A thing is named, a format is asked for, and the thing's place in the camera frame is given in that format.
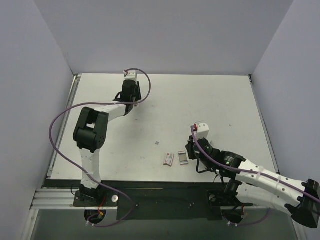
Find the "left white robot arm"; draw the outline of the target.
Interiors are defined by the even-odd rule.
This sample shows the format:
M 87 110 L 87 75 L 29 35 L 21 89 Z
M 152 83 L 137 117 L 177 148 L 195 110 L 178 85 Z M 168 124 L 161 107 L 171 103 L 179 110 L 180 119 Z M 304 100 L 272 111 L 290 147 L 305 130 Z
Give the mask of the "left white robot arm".
M 114 104 L 96 109 L 84 107 L 80 112 L 73 132 L 84 169 L 79 191 L 92 206 L 99 205 L 103 200 L 99 156 L 107 139 L 108 124 L 128 115 L 134 108 L 133 104 L 141 99 L 139 82 L 129 78 L 123 81 L 122 91 L 115 96 Z

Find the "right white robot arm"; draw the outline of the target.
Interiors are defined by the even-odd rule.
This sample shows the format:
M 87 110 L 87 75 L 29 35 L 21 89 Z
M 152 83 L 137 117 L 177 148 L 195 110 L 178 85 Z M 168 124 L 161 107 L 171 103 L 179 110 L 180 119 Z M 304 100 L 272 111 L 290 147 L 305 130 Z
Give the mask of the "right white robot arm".
M 259 166 L 241 155 L 213 148 L 207 139 L 188 138 L 189 159 L 203 164 L 204 172 L 227 178 L 223 200 L 262 205 L 286 213 L 298 224 L 316 229 L 320 221 L 320 185 L 313 179 L 292 179 Z

